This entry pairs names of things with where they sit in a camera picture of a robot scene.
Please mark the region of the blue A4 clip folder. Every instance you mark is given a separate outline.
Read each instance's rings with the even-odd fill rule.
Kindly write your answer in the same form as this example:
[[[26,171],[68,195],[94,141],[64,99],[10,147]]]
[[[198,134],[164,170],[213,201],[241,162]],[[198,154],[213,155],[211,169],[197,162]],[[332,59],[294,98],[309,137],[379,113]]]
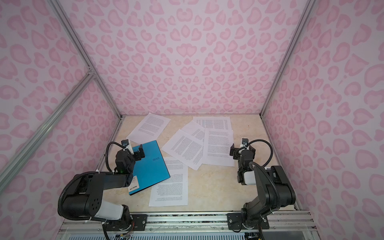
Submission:
[[[170,178],[170,173],[157,141],[142,144],[145,157],[136,161],[133,180],[129,185],[132,196]]]

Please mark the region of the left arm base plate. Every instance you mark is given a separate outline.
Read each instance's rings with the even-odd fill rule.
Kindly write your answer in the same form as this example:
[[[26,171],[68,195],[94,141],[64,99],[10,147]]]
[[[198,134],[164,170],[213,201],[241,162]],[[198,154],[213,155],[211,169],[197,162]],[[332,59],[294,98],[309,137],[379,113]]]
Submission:
[[[148,215],[134,214],[129,217],[123,216],[120,220],[107,221],[104,229],[108,232],[130,232],[144,231],[147,224]]]

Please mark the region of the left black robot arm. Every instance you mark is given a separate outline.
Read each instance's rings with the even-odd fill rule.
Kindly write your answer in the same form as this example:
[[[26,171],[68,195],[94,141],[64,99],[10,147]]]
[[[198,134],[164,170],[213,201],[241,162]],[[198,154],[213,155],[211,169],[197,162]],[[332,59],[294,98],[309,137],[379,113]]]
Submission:
[[[134,178],[137,161],[145,158],[142,145],[131,150],[128,141],[121,144],[110,142],[122,148],[116,154],[116,169],[107,172],[85,172],[75,175],[64,187],[58,199],[58,214],[72,221],[97,221],[104,224],[121,224],[124,228],[132,225],[129,208],[103,200],[105,190],[126,188]]]

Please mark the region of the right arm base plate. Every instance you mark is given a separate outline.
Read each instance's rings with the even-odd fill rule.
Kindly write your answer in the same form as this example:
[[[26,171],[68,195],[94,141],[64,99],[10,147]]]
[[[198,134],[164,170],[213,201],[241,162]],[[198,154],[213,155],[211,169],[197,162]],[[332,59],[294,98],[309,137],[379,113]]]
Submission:
[[[228,213],[226,214],[228,229],[234,232],[240,232],[242,230],[258,230],[259,227],[262,230],[269,230],[270,225],[267,217],[248,218],[242,213]]]

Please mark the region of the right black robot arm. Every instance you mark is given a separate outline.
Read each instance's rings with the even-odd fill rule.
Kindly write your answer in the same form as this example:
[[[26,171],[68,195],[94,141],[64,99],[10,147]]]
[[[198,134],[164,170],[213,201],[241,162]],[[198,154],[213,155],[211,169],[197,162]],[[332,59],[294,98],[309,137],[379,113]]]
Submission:
[[[254,162],[256,149],[250,144],[231,146],[230,156],[238,161],[237,180],[243,186],[256,186],[257,196],[245,203],[239,213],[227,214],[229,230],[267,230],[267,216],[296,202],[295,191],[281,166],[265,167]]]

